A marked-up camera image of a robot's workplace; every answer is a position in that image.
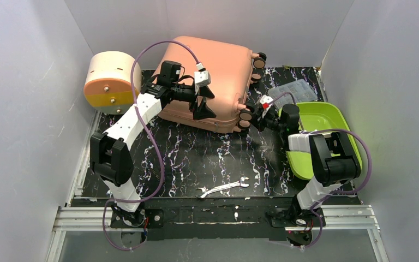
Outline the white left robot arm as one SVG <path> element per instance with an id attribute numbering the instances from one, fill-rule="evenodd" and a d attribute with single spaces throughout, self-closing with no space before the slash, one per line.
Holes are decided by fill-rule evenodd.
<path id="1" fill-rule="evenodd" d="M 191 77 L 191 85 L 181 83 L 181 65 L 164 61 L 158 75 L 146 83 L 136 102 L 113 126 L 103 133 L 95 132 L 90 139 L 90 167 L 99 175 L 113 194 L 120 210 L 134 213 L 143 201 L 137 194 L 133 180 L 134 164 L 130 155 L 133 142 L 151 119 L 172 101 L 187 102 L 193 119 L 215 118 L 216 114 L 207 106 L 207 99 L 215 95 L 209 89 L 211 77 L 202 63 Z"/>

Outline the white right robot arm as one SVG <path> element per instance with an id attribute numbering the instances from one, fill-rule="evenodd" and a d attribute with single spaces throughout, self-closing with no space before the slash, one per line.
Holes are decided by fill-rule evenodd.
<path id="1" fill-rule="evenodd" d="M 259 131 L 268 128 L 278 132 L 287 151 L 310 155 L 313 175 L 295 196 L 292 210 L 318 209 L 343 184 L 361 174 L 361 164 L 350 141 L 352 133 L 340 128 L 306 131 L 295 104 L 285 104 L 278 112 L 271 102 L 257 102 L 250 122 Z"/>

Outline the pink hard-shell suitcase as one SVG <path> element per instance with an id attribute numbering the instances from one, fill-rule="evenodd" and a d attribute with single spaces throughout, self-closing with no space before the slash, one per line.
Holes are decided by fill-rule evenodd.
<path id="1" fill-rule="evenodd" d="M 248 129 L 248 90 L 260 80 L 260 74 L 253 70 L 265 67 L 266 55 L 245 46 L 190 36 L 179 36 L 174 40 L 186 45 L 186 48 L 169 44 L 162 60 L 180 63 L 186 74 L 191 76 L 196 70 L 195 60 L 202 63 L 210 74 L 211 83 L 208 88 L 215 95 L 213 99 L 207 99 L 207 106 L 216 117 L 195 120 L 189 111 L 189 104 L 176 100 L 168 104 L 159 117 L 216 133 Z"/>

